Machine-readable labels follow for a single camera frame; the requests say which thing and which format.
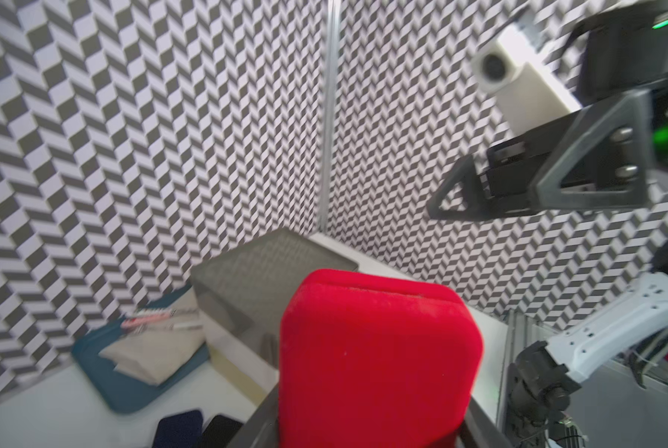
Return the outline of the three-drawer storage cabinet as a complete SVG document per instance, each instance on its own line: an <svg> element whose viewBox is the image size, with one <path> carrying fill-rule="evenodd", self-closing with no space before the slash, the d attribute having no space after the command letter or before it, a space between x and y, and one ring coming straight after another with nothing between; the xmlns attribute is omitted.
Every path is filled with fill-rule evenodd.
<svg viewBox="0 0 668 448"><path fill-rule="evenodd" d="M318 270L417 281L356 250L288 229L272 231L192 269L190 280L209 345L262 388L279 386L282 317L303 280ZM489 315L468 310L485 345L471 398L498 422L505 402L501 388L507 328Z"/></svg>

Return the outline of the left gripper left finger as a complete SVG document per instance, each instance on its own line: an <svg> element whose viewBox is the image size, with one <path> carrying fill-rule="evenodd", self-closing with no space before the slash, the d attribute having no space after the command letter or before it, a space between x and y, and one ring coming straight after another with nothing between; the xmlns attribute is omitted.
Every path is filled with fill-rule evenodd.
<svg viewBox="0 0 668 448"><path fill-rule="evenodd" d="M279 386L275 386L227 448L278 448L279 436Z"/></svg>

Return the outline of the red brooch box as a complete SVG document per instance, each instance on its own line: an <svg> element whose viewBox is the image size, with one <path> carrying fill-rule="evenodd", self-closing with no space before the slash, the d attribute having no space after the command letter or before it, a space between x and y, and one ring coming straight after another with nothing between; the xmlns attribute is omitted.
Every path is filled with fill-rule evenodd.
<svg viewBox="0 0 668 448"><path fill-rule="evenodd" d="M315 271L280 325L280 444L452 447L483 352L449 287Z"/></svg>

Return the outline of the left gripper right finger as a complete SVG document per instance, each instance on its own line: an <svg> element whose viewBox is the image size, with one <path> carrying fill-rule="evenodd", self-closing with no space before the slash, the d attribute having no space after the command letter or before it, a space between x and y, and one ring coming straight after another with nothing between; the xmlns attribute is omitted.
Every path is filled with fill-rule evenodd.
<svg viewBox="0 0 668 448"><path fill-rule="evenodd" d="M459 428L459 446L463 448L513 447L475 399L470 400L464 422Z"/></svg>

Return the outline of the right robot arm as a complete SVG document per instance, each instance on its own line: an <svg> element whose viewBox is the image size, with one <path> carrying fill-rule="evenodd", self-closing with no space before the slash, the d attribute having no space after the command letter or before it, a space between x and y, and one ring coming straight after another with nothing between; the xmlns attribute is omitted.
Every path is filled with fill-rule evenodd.
<svg viewBox="0 0 668 448"><path fill-rule="evenodd" d="M433 220L489 221L546 210L642 208L649 184L668 191L668 1L638 1L578 21L584 38L574 90L541 59L546 38L528 6L474 55L479 88L496 99L513 137L487 168L457 160L427 202ZM668 353L668 242L612 304L532 343L510 364L502 435L515 447L565 445L573 393L619 354L637 382Z"/></svg>

